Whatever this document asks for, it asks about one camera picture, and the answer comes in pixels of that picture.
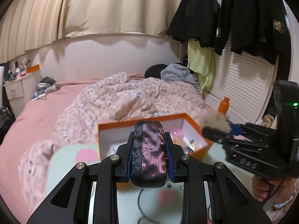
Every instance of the open cardboard box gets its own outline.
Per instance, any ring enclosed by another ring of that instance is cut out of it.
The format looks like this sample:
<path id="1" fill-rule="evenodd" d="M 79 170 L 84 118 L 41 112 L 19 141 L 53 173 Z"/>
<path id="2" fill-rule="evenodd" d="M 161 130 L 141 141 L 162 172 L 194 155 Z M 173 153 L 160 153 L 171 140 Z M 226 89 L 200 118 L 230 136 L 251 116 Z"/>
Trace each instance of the open cardboard box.
<path id="1" fill-rule="evenodd" d="M 128 142 L 130 133 L 134 131 L 135 123 L 138 120 L 140 119 L 98 125 L 101 161 L 115 154 L 120 145 Z M 213 144 L 212 141 L 202 136 L 200 126 L 188 114 L 167 115 L 143 120 L 159 121 L 163 126 L 164 132 L 171 132 L 172 129 L 181 128 L 185 139 L 188 141 L 193 139 L 194 143 L 199 146 L 200 150 L 191 154 L 198 160 L 201 160 L 206 155 Z"/>

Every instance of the hand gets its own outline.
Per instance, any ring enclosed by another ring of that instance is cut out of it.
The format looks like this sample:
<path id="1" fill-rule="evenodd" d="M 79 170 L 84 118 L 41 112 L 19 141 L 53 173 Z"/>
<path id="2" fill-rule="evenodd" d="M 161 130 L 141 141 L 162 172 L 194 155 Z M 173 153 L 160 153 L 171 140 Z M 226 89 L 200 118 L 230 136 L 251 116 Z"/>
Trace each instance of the hand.
<path id="1" fill-rule="evenodd" d="M 296 179 L 293 178 L 284 180 L 279 191 L 274 195 L 274 203 L 280 204 L 290 199 L 295 191 L 295 181 Z M 280 185 L 280 182 L 281 179 L 267 182 L 258 176 L 254 176 L 252 178 L 253 196 L 257 201 L 263 202 L 263 200 L 268 196 L 270 184 Z"/>

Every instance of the orange water bottle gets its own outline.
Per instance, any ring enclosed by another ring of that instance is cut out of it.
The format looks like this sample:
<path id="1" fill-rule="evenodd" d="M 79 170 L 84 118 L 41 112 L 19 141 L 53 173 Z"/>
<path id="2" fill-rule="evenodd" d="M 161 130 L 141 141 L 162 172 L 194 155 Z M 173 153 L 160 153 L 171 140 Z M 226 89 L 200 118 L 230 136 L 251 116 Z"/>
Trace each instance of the orange water bottle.
<path id="1" fill-rule="evenodd" d="M 229 108 L 229 98 L 224 97 L 224 99 L 221 101 L 219 105 L 218 112 L 222 113 L 223 115 L 226 115 L 228 108 Z"/>

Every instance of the black jacket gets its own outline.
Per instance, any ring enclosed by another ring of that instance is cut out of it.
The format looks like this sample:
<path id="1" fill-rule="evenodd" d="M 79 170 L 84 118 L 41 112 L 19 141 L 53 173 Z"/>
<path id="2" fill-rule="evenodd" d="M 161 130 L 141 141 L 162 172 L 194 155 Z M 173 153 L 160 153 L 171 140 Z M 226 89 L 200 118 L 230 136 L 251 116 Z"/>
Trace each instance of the black jacket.
<path id="1" fill-rule="evenodd" d="M 246 51 L 275 64 L 289 46 L 285 15 L 282 0 L 222 0 L 215 52 L 222 54 L 231 30 L 232 52 Z"/>
<path id="2" fill-rule="evenodd" d="M 217 0 L 182 0 L 166 34 L 182 43 L 194 38 L 201 47 L 214 47 L 219 8 Z"/>

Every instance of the white wall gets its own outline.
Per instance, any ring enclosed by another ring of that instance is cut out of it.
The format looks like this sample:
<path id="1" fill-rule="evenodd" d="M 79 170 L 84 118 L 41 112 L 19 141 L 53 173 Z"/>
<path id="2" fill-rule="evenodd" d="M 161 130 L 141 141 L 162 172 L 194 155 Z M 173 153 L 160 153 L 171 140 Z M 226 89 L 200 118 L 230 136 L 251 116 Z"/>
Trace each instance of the white wall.
<path id="1" fill-rule="evenodd" d="M 11 62 L 31 60 L 42 76 L 57 81 L 105 78 L 126 71 L 144 73 L 150 66 L 180 61 L 181 43 L 167 37 L 100 35 L 70 38 L 27 52 Z"/>

